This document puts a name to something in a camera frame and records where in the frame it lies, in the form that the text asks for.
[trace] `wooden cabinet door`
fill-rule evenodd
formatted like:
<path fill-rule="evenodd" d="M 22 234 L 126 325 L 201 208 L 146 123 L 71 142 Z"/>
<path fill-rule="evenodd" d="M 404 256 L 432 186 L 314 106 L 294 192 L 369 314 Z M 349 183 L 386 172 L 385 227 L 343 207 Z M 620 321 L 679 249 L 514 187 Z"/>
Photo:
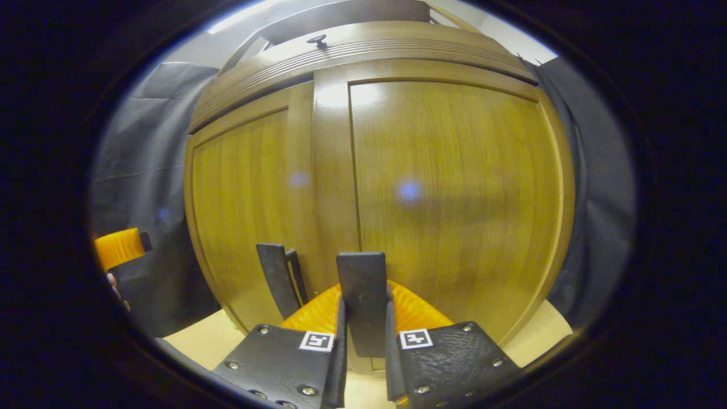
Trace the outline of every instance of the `wooden cabinet door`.
<path fill-rule="evenodd" d="M 341 251 L 383 251 L 389 278 L 509 341 L 571 233 L 571 156 L 547 96 L 428 60 L 325 68 L 314 85 L 324 270 Z"/>
<path fill-rule="evenodd" d="M 321 271 L 311 163 L 313 85 L 290 87 L 212 122 L 188 142 L 185 205 L 212 292 L 245 332 L 282 317 L 255 245 L 297 250 L 310 296 L 335 284 Z"/>

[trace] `light wood surface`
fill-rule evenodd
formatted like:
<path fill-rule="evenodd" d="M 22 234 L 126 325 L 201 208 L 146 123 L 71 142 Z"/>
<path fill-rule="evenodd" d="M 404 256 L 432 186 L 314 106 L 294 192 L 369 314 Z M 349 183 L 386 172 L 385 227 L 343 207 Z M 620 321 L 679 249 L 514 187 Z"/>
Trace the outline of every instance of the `light wood surface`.
<path fill-rule="evenodd" d="M 572 224 L 569 148 L 544 95 L 420 60 L 320 70 L 315 94 L 324 263 L 356 240 L 383 251 L 389 278 L 508 342 L 545 299 Z"/>
<path fill-rule="evenodd" d="M 312 84 L 260 98 L 188 142 L 185 205 L 195 253 L 217 300 L 246 331 L 282 317 L 255 245 L 298 252 L 305 286 L 330 287 L 321 246 L 311 163 Z"/>
<path fill-rule="evenodd" d="M 223 309 L 164 338 L 206 370 L 215 369 L 243 339 Z"/>
<path fill-rule="evenodd" d="M 328 47 L 306 40 L 326 34 Z M 265 93 L 310 79 L 319 68 L 384 58 L 474 65 L 536 84 L 521 61 L 481 33 L 414 21 L 341 25 L 286 41 L 211 81 L 194 111 L 190 133 Z"/>
<path fill-rule="evenodd" d="M 566 319 L 545 300 L 528 323 L 502 347 L 502 351 L 522 368 L 572 333 Z"/>
<path fill-rule="evenodd" d="M 346 374 L 345 409 L 394 409 L 386 396 L 386 377 Z"/>

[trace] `gray curtain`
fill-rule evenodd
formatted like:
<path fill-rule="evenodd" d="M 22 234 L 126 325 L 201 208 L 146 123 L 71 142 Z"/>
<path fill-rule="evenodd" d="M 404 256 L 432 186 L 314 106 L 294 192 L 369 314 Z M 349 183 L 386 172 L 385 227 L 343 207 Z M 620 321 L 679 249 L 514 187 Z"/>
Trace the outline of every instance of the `gray curtain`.
<path fill-rule="evenodd" d="M 634 167 L 624 128 L 586 78 L 561 57 L 541 66 L 525 64 L 553 102 L 573 156 L 574 226 L 548 301 L 577 329 L 611 297 L 630 257 Z"/>
<path fill-rule="evenodd" d="M 216 68 L 162 63 L 112 118 L 92 172 L 91 225 L 102 236 L 138 227 L 153 250 L 112 273 L 150 336 L 164 337 L 220 307 L 197 263 L 184 209 L 184 158 L 194 105 Z"/>

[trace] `bolt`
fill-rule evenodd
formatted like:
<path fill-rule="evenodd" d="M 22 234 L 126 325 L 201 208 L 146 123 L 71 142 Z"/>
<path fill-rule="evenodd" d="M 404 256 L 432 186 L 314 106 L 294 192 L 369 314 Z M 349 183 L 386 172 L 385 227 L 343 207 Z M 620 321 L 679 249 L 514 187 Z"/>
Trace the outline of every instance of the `bolt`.
<path fill-rule="evenodd" d="M 313 396 L 314 394 L 317 394 L 318 391 L 316 391 L 316 388 L 312 388 L 310 386 L 306 386 L 305 388 L 302 388 L 300 390 L 300 393 L 307 395 L 307 396 Z"/>

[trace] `cabinet knob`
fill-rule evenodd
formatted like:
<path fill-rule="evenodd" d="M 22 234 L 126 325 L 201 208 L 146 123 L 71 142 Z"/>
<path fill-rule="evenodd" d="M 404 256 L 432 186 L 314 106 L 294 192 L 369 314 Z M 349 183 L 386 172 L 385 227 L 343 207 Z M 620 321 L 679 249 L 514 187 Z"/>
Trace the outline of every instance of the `cabinet knob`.
<path fill-rule="evenodd" d="M 308 44 L 316 43 L 318 48 L 326 48 L 328 44 L 324 43 L 323 40 L 326 38 L 326 34 L 321 34 L 320 36 L 315 36 L 312 39 L 307 40 L 306 42 Z"/>

